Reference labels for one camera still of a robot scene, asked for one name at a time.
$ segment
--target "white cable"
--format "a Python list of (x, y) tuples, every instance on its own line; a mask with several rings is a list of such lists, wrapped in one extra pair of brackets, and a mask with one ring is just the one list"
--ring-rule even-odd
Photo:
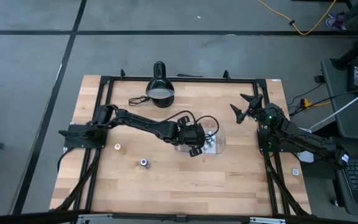
[(308, 129), (308, 131), (311, 131), (312, 128), (314, 128), (314, 127), (316, 127), (317, 125), (319, 125), (319, 124), (325, 122), (325, 121), (328, 120), (329, 118), (332, 118), (333, 116), (335, 116), (335, 114), (338, 114), (339, 112), (341, 112), (342, 110), (344, 110), (345, 108), (347, 108), (348, 106), (350, 106), (352, 103), (356, 102), (357, 100), (358, 100), (358, 97), (357, 97), (356, 99), (350, 101), (350, 103), (348, 103), (348, 104), (346, 104), (345, 106), (343, 106), (343, 107), (342, 107), (341, 109), (339, 109), (337, 112), (335, 112), (335, 113), (329, 115), (326, 119), (324, 119), (324, 120), (318, 122), (317, 124), (313, 125), (312, 127), (310, 127), (310, 128)]

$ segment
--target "yellow cable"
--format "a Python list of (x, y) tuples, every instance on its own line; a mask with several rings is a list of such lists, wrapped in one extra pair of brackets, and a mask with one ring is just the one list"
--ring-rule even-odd
[(321, 103), (321, 104), (319, 104), (319, 105), (313, 105), (313, 106), (325, 106), (325, 105), (328, 105), (328, 104), (330, 104), (331, 102), (327, 102), (327, 103)]
[[(288, 16), (286, 16), (286, 15), (284, 15), (284, 14), (282, 14), (282, 13), (279, 13), (279, 12), (275, 11), (274, 9), (272, 9), (271, 7), (269, 7), (268, 5), (266, 5), (266, 3), (262, 2), (261, 0), (258, 0), (258, 1), (259, 1), (260, 3), (262, 3), (264, 6), (266, 6), (268, 9), (270, 9), (272, 12), (274, 12), (274, 13), (276, 13), (276, 14), (278, 14), (278, 15), (280, 15), (280, 16), (286, 18), (286, 19), (288, 19), (290, 22), (292, 21), (292, 19), (290, 19)], [(311, 30), (309, 30), (308, 32), (305, 32), (305, 33), (300, 32), (299, 29), (296, 27), (295, 23), (293, 23), (292, 26), (296, 29), (296, 31), (298, 31), (298, 33), (299, 33), (300, 35), (308, 35), (308, 34), (310, 34), (310, 33), (320, 24), (320, 22), (327, 16), (327, 14), (328, 14), (329, 11), (331, 10), (331, 8), (335, 5), (335, 2), (336, 2), (336, 0), (333, 1), (333, 3), (332, 3), (332, 4), (329, 6), (329, 8), (327, 9), (326, 13), (320, 18), (320, 20), (316, 23), (316, 25), (314, 25), (314, 27), (311, 28)]]

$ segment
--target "wooden tabletop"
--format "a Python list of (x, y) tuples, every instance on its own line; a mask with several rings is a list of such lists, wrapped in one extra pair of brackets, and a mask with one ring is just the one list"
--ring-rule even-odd
[[(91, 120), (99, 80), (99, 75), (84, 76), (73, 116), (75, 124)], [(270, 101), (283, 108), (288, 117), (281, 81), (266, 81)], [(239, 94), (253, 95), (252, 85), (174, 82), (175, 101), (170, 107), (161, 109), (151, 101), (128, 106), (129, 98), (144, 95), (146, 85), (147, 82), (115, 81), (111, 104), (156, 121), (181, 110), (192, 111), (196, 118), (214, 116), (226, 133), (226, 147), (221, 155), (190, 157), (188, 153), (175, 151), (172, 145), (153, 134), (127, 126), (109, 130), (101, 153), (92, 211), (271, 215), (265, 165), (257, 143), (258, 124), (252, 118), (236, 124), (229, 106), (232, 103), (245, 109), (247, 102)], [(124, 155), (114, 150), (116, 143), (126, 150)], [(50, 208), (59, 206), (76, 185), (84, 151), (75, 149), (62, 160)], [(290, 153), (280, 153), (280, 156), (286, 186), (302, 208), (310, 212), (298, 160)], [(140, 166), (141, 159), (149, 160), (149, 169)], [(293, 168), (298, 169), (300, 175), (293, 175)], [(86, 185), (80, 208), (85, 207), (87, 191)], [(279, 192), (276, 187), (278, 208), (282, 212)]]

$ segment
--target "gray floor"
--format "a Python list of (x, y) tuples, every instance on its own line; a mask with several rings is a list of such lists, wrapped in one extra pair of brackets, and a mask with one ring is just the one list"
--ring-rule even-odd
[[(308, 30), (329, 3), (279, 2), (270, 6), (296, 19)], [(71, 30), (80, 0), (0, 1), (0, 30)], [(346, 8), (336, 4), (334, 10)], [(292, 30), (288, 22), (255, 1), (89, 0), (80, 30)], [(318, 30), (326, 30), (324, 24)], [(67, 35), (0, 36), (0, 215), (11, 211), (25, 163), (39, 128), (67, 45)], [(167, 73), (221, 77), (279, 78), (287, 101), (316, 86), (319, 62), (342, 55), (355, 39), (343, 37), (105, 35), (77, 36), (52, 114), (24, 212), (48, 209), (62, 153), (59, 129), (71, 121), (83, 75), (151, 75), (162, 60)], [(310, 93), (316, 101), (328, 96), (324, 86)], [(332, 113), (330, 106), (313, 108), (293, 118), (309, 127)], [(332, 206), (332, 184), (306, 178), (312, 212), (324, 218), (357, 220)], [(120, 220), (120, 223), (132, 223)]]

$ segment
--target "clear plastic container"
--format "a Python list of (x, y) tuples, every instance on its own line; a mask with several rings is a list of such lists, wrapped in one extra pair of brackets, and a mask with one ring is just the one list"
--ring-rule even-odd
[[(214, 120), (212, 119), (203, 119), (202, 122), (198, 122), (202, 125), (205, 134), (214, 133), (218, 127)], [(219, 124), (218, 132), (211, 138), (206, 139), (204, 142), (203, 153), (205, 154), (221, 154), (224, 147), (226, 146), (226, 136), (221, 124)], [(179, 152), (189, 152), (191, 147), (187, 145), (175, 146), (175, 150)]]

